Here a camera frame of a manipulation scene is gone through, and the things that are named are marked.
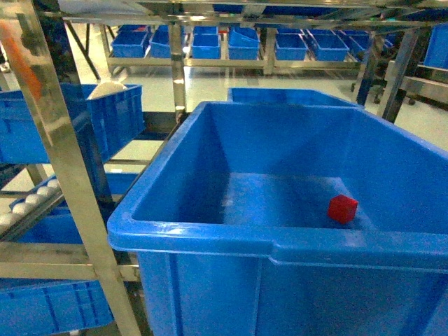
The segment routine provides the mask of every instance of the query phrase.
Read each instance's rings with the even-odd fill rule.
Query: metal post
[[[42,164],[28,164],[27,171],[35,186],[48,179],[48,175]]]
[[[395,66],[391,70],[391,77],[384,90],[378,116],[394,123],[400,110],[406,91],[401,90],[405,76],[413,76],[431,36],[431,29],[420,28],[406,32],[400,50],[397,54]]]
[[[370,37],[369,44],[369,51],[364,55],[352,98],[353,102],[360,105],[365,105],[370,88],[373,85],[375,79],[375,68],[377,67],[379,58],[381,57],[384,39],[380,35],[373,33]]]
[[[179,23],[169,25],[171,70],[173,71],[174,108],[176,121],[181,123],[186,115],[185,73],[183,71],[182,31]]]
[[[68,44],[61,59],[55,52],[60,50],[61,43],[57,45],[52,40],[50,31],[43,32],[43,27],[55,29],[57,25],[59,29],[62,25],[57,32],[58,41],[67,38],[63,21],[55,18],[39,22],[31,0],[0,2],[0,9],[5,15],[0,20],[1,42],[10,55],[11,66],[121,335],[141,335],[123,277],[107,242],[103,215],[112,198],[87,106],[81,103],[81,87],[78,87],[78,111],[69,113],[58,81],[59,77],[79,83],[74,59]],[[77,132],[71,117],[76,117]]]
[[[265,75],[272,75],[274,72],[274,62],[275,62],[275,28],[267,28],[266,36],[266,48],[265,48],[265,68],[263,73]]]

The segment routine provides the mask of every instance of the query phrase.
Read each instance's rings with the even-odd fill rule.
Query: white roller
[[[51,180],[47,183],[47,187],[54,188],[56,190],[61,190],[61,185],[57,179]]]
[[[31,204],[31,205],[37,205],[37,204],[40,204],[43,201],[45,201],[45,199],[46,199],[45,196],[37,195],[37,194],[31,194],[31,195],[27,196],[27,198],[25,199],[25,203]]]
[[[19,216],[26,216],[34,209],[34,205],[25,202],[18,203],[13,207],[13,213]]]
[[[40,187],[37,190],[37,195],[42,195],[44,197],[49,197],[51,195],[53,195],[54,193],[56,193],[57,190],[54,188],[49,188],[49,187]]]
[[[0,215],[0,227],[5,227],[6,230],[10,226],[17,223],[21,218],[21,215],[17,215],[13,212],[3,213]]]

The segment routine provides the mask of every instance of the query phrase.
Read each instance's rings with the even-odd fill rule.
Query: blue crate
[[[310,35],[307,42],[318,61],[343,62],[349,51],[337,35]]]
[[[275,43],[275,55],[279,61],[304,60],[308,47],[301,35],[277,34]]]
[[[192,56],[193,58],[220,59],[221,37],[219,35],[195,35]]]
[[[148,32],[151,33],[151,27],[142,24],[124,24],[118,28],[118,32],[131,31],[131,32]]]
[[[136,174],[107,174],[112,193],[123,194]],[[82,244],[73,218],[54,209],[22,243]],[[113,316],[98,281],[0,279],[0,335],[46,336],[105,326]]]
[[[279,34],[304,34],[303,30],[296,28],[278,28]]]
[[[155,336],[448,335],[447,169],[360,108],[202,103],[108,238],[137,253]]]
[[[112,41],[115,57],[145,57],[149,46],[147,31],[121,31]]]
[[[359,106],[316,90],[230,87],[227,100],[237,103],[299,104],[304,106]]]
[[[427,67],[448,69],[448,24],[433,29],[424,64]]]
[[[193,29],[194,35],[210,35],[217,34],[218,27],[217,26],[197,26]]]
[[[84,97],[76,96],[75,85],[61,87],[71,117],[78,119],[78,104],[82,104],[96,85],[82,85]],[[126,91],[89,99],[86,103],[103,161],[109,160],[144,129],[141,85],[127,85]],[[82,127],[75,125],[75,129],[82,132]],[[21,91],[0,93],[0,162],[50,162]]]
[[[252,28],[231,28],[229,33],[229,44],[239,47],[257,47],[260,43],[257,31]]]

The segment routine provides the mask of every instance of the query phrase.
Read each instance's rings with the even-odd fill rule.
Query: metal frame
[[[113,206],[112,195],[105,179],[104,168],[99,159],[97,145],[93,137],[92,127],[85,126],[82,135],[77,138],[74,126],[71,123],[67,107],[58,83],[58,73],[55,64],[58,55],[51,55],[44,32],[39,20],[65,20],[73,22],[100,23],[101,39],[109,68],[126,67],[134,65],[144,66],[171,66],[173,69],[174,103],[173,113],[146,113],[147,132],[142,139],[149,139],[154,133],[160,139],[173,134],[184,118],[186,118],[186,91],[184,67],[241,67],[250,69],[263,69],[265,74],[272,74],[276,69],[357,69],[355,62],[279,62],[274,58],[275,27],[308,28],[335,28],[335,29],[369,29],[377,32],[372,37],[372,45],[376,46],[362,66],[358,77],[358,84],[354,99],[359,103],[365,102],[368,83],[372,79],[372,67],[378,53],[380,34],[400,29],[412,29],[407,33],[402,44],[397,64],[394,66],[395,79],[391,80],[386,89],[384,102],[380,106],[384,118],[393,121],[400,105],[401,92],[409,89],[410,81],[417,72],[415,60],[418,59],[419,41],[426,38],[429,26],[435,22],[408,22],[408,21],[370,21],[373,13],[393,11],[409,13],[421,8],[446,8],[448,1],[425,0],[138,0],[125,2],[130,8],[142,10],[141,14],[114,15],[91,14],[72,15],[63,14],[58,8],[47,11],[40,10],[37,14],[32,0],[4,0],[0,2],[0,38],[7,52],[16,54],[10,59],[19,84],[24,92],[36,126],[43,140],[48,156],[59,179],[63,196],[55,194],[45,204],[35,209],[31,214],[21,220],[13,230],[8,231],[2,240],[11,240],[21,235],[36,221],[48,213],[54,206],[63,200],[67,201],[73,219],[83,240],[83,245],[66,244],[16,244],[11,242],[0,243],[0,277],[48,278],[48,279],[98,279],[118,324],[122,335],[143,335],[139,329],[136,316],[132,310],[130,299],[124,281],[138,281],[138,265],[130,261],[128,255],[122,255],[117,261],[114,251],[106,239],[105,218]],[[243,4],[245,8],[241,15],[226,15],[212,13],[205,6],[211,4]],[[192,6],[190,11],[181,13],[183,6]],[[287,15],[263,15],[266,6],[329,6],[340,7],[332,15],[323,15],[312,20],[297,20]],[[171,59],[118,59],[111,56],[109,38],[106,25],[121,25],[125,23],[137,24],[169,24],[171,43]],[[181,47],[181,25],[254,25],[263,23],[267,25],[266,40],[261,58],[257,61],[234,61],[224,57],[219,60],[184,59]],[[33,38],[34,49],[25,50],[21,33],[25,37]],[[76,73],[68,77],[79,82]],[[140,160],[137,164],[146,165],[150,161]],[[128,161],[115,162],[129,164]],[[41,167],[29,167],[29,173],[34,183],[45,178]]]

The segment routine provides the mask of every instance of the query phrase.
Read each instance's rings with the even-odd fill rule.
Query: white object
[[[25,198],[25,203],[31,204],[31,205],[37,205],[45,201],[45,197],[42,195],[37,194],[30,194]]]
[[[0,228],[8,229],[13,224],[17,223],[22,218],[21,215],[17,215],[16,213],[8,212],[0,215]]]
[[[122,92],[127,90],[126,86],[120,82],[108,80],[106,82],[98,84],[98,86],[92,91],[87,100],[96,99],[113,93]]]
[[[49,197],[49,196],[53,195],[56,192],[57,192],[57,190],[55,188],[40,187],[37,190],[37,195],[42,195],[44,197]]]
[[[34,205],[25,202],[18,203],[13,207],[13,213],[19,216],[25,216],[34,209]]]
[[[59,184],[59,181],[56,178],[51,180],[51,181],[49,181],[47,183],[47,187],[54,188],[54,189],[57,189],[57,190],[61,189],[61,185]]]

